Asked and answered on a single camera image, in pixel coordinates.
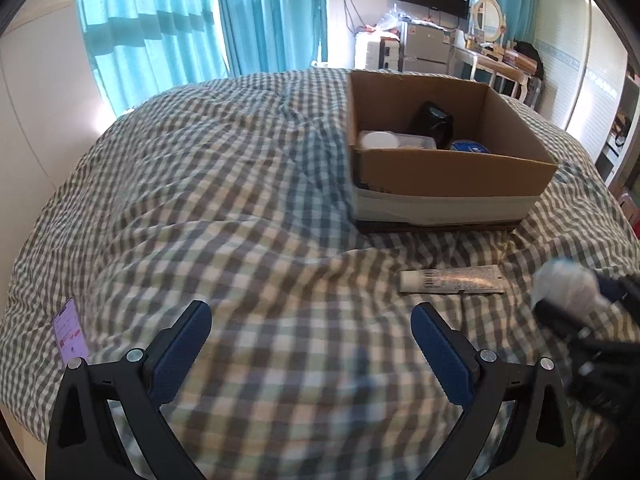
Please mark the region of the white tube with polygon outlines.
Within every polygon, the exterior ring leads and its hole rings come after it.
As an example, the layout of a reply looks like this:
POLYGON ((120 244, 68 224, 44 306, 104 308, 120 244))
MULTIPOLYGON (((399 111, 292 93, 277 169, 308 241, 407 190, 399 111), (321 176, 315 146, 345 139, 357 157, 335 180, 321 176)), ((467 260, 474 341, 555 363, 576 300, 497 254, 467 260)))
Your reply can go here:
POLYGON ((506 279, 498 266, 401 271, 399 291, 403 294, 435 295, 503 294, 506 279))

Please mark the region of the blue round tin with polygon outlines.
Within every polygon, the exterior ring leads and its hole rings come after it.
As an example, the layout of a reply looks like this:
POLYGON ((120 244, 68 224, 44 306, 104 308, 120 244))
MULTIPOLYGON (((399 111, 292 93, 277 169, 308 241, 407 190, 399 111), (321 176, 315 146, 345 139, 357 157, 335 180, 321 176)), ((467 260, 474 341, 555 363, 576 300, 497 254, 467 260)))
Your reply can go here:
POLYGON ((454 141, 450 144, 450 150, 463 153, 490 154, 486 146, 471 140, 454 141))

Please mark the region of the black pouch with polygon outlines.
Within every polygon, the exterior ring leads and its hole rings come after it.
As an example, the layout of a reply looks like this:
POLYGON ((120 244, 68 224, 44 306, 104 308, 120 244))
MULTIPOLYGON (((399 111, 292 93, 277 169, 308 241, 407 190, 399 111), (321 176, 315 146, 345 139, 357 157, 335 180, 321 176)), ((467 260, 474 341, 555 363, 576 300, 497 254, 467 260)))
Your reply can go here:
POLYGON ((408 133, 430 136, 436 148, 446 150, 454 137, 454 116, 431 101, 424 102, 411 119, 408 133))

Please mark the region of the clear jar of floss picks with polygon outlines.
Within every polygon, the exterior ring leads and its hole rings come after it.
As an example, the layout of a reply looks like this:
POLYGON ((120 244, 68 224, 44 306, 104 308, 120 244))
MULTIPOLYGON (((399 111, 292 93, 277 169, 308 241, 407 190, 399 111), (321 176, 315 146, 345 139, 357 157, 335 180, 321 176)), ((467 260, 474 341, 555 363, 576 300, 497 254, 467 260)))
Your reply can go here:
POLYGON ((359 138, 362 150, 394 150, 395 148, 420 148, 436 150, 436 141, 431 136, 397 133, 383 130, 363 131, 359 138))

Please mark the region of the purple phone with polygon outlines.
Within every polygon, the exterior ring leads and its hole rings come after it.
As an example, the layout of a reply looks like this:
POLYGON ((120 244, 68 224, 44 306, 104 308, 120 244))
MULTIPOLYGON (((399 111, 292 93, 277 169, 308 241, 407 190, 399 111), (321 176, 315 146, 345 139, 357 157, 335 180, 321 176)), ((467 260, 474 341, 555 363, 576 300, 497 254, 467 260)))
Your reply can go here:
POLYGON ((88 360, 90 352, 73 298, 54 316, 53 333, 64 365, 75 358, 88 360))

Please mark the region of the white wardrobe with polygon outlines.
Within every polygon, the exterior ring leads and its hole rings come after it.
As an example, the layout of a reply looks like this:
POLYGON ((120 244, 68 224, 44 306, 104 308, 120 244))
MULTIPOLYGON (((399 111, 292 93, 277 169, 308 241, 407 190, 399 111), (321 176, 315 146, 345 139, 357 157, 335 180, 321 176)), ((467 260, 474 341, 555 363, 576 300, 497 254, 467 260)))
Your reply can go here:
POLYGON ((593 0, 539 0, 534 47, 544 64, 539 113, 572 136, 611 185, 631 154, 639 78, 593 0))

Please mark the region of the brown cardboard box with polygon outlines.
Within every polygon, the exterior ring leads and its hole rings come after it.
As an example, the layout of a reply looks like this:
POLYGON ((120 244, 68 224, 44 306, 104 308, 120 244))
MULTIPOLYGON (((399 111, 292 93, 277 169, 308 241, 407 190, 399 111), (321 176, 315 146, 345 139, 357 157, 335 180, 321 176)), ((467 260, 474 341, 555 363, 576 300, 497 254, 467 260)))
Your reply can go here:
POLYGON ((439 75, 353 70, 345 132, 361 232, 510 229, 537 203, 558 165, 517 109, 487 84, 439 75), (454 137, 490 154, 362 150, 363 131, 408 133, 431 101, 454 116, 454 137))

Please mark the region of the black bag on table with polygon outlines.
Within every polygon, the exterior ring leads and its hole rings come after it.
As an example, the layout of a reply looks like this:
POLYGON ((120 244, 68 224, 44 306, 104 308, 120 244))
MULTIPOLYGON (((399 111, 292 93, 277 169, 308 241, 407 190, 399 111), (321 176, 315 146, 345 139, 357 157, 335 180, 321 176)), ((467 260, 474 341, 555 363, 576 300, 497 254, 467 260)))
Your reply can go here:
POLYGON ((535 47, 526 41, 517 41, 514 49, 518 52, 516 64, 526 73, 534 75, 536 78, 544 79, 544 63, 535 47))

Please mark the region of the white dressing table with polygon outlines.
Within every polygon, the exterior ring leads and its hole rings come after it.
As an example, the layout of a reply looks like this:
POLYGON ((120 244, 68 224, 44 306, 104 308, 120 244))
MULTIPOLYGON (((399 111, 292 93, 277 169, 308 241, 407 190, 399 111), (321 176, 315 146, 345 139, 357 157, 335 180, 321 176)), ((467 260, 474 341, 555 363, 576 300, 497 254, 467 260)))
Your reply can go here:
POLYGON ((484 72, 489 75, 488 86, 494 88, 496 80, 500 78, 500 92, 503 92, 504 83, 511 81, 513 99, 517 99, 531 108, 537 105, 541 94, 541 85, 534 84, 534 75, 529 75, 520 68, 495 61, 489 56, 473 50, 451 47, 447 63, 448 74, 461 77, 463 70, 458 66, 462 64, 470 66, 469 80, 476 81, 476 73, 484 72))

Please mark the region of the grey white checkered bedspread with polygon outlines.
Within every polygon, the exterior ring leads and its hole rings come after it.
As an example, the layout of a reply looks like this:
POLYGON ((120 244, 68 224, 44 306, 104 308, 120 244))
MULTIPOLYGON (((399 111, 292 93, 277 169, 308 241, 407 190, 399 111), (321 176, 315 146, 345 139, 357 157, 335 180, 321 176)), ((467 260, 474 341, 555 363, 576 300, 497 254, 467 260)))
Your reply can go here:
POLYGON ((178 87, 119 118, 50 198, 17 256, 1 402, 44 440, 74 300, 92 362, 147 346, 194 299, 213 327, 163 412, 211 479, 412 479, 458 417, 411 335, 402 270, 498 266, 494 296, 434 297, 510 362, 564 349, 530 310, 534 273, 570 259, 639 270, 639 243, 587 154, 523 105, 559 162, 512 232, 362 234, 343 131, 344 70, 178 87))

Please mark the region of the oval vanity mirror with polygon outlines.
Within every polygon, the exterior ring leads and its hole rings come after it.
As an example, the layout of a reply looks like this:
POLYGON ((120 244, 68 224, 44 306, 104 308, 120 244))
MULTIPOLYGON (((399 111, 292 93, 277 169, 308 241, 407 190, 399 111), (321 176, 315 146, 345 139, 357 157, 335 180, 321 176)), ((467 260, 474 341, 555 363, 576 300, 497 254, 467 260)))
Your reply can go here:
POLYGON ((477 0, 471 15, 473 35, 479 42, 501 40, 506 32, 506 18, 497 0, 477 0))

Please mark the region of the silver mini fridge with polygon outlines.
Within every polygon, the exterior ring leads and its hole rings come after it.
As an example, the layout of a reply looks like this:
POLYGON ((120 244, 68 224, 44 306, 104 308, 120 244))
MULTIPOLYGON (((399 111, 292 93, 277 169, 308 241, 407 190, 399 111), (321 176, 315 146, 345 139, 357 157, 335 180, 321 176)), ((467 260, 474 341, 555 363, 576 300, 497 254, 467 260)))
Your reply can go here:
POLYGON ((446 74, 450 35, 431 25, 401 25, 401 70, 409 73, 446 74))

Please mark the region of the white suitcase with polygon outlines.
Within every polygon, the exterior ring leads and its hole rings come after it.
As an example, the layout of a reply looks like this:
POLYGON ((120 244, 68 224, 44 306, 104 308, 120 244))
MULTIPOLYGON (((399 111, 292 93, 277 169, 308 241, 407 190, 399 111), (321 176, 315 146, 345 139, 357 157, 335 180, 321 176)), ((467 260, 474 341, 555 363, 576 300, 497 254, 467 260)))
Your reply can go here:
POLYGON ((358 32, 355 39, 356 70, 394 70, 400 67, 400 41, 387 32, 358 32))

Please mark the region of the teal curtain middle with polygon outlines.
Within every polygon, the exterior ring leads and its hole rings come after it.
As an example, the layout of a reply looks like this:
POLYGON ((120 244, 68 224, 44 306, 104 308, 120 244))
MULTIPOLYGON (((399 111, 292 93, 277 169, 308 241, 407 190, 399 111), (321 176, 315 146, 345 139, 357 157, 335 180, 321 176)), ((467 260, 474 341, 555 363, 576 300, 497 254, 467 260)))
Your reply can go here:
POLYGON ((328 60, 326 0, 218 0, 233 76, 306 70, 328 60))

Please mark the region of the teal curtain left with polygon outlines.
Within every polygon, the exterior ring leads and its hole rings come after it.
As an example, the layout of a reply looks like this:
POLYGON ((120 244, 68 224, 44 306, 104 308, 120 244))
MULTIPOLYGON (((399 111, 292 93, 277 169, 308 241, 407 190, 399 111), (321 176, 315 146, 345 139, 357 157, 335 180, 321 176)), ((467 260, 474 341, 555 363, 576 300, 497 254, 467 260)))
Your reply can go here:
POLYGON ((215 0, 76 0, 101 96, 120 116, 183 84, 230 76, 215 0))

